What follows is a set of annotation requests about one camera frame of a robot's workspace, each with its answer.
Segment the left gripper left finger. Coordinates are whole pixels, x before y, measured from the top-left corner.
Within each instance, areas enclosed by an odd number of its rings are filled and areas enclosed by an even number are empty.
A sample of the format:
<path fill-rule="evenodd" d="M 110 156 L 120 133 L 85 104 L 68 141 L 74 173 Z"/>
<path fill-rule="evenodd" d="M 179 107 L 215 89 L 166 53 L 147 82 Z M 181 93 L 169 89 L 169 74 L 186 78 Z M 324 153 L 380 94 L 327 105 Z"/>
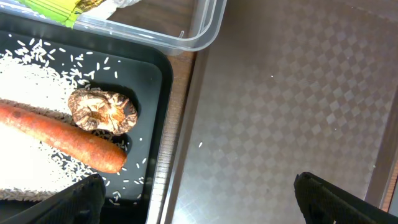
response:
<path fill-rule="evenodd" d="M 93 174 L 1 223 L 99 223 L 105 193 L 102 177 Z"/>

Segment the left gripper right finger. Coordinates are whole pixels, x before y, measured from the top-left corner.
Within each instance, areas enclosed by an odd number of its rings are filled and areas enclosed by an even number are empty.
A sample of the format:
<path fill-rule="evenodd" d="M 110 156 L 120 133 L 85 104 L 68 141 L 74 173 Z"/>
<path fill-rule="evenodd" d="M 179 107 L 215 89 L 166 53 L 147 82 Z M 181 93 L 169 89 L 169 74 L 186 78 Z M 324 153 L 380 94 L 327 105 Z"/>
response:
<path fill-rule="evenodd" d="M 310 172 L 296 176 L 294 190 L 306 224 L 397 223 L 397 217 Z"/>

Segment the orange carrot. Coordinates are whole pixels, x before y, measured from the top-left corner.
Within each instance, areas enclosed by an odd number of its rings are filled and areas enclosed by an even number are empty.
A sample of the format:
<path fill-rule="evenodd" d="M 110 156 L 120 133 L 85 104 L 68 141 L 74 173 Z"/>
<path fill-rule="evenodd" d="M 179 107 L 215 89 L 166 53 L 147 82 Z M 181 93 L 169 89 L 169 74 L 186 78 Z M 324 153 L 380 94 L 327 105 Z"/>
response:
<path fill-rule="evenodd" d="M 55 147 L 100 172 L 117 173 L 127 161 L 127 154 L 112 142 L 22 108 L 2 103 L 1 123 Z"/>

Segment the brown food scrap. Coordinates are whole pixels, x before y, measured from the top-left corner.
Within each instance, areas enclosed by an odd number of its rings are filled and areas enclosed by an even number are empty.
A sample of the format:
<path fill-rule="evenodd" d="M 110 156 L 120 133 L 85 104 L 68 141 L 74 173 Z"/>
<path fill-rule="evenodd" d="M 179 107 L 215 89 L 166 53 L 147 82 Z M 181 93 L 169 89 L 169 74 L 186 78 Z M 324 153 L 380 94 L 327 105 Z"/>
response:
<path fill-rule="evenodd" d="M 75 124 L 85 131 L 103 129 L 114 135 L 129 132 L 138 113 L 130 99 L 120 93 L 102 90 L 75 90 L 68 99 Z"/>

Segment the yellow green snack wrapper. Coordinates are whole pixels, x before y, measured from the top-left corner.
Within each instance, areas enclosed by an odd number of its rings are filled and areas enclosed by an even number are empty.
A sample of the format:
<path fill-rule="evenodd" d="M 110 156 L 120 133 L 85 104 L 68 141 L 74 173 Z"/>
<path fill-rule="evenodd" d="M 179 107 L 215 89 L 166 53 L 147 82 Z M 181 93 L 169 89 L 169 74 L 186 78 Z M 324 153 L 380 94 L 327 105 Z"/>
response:
<path fill-rule="evenodd" d="M 98 7 L 105 0 L 17 0 L 17 2 L 47 19 L 72 28 L 84 12 Z"/>

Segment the white tissue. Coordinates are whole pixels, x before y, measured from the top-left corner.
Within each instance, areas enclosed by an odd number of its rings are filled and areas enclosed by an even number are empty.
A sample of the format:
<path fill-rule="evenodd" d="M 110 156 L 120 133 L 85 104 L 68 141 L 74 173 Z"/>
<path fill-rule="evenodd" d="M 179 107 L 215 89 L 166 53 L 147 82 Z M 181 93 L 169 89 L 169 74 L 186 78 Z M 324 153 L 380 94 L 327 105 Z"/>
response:
<path fill-rule="evenodd" d="M 105 0 L 98 7 L 84 12 L 84 16 L 90 16 L 97 19 L 107 19 L 119 8 L 125 8 L 138 3 L 140 0 Z"/>

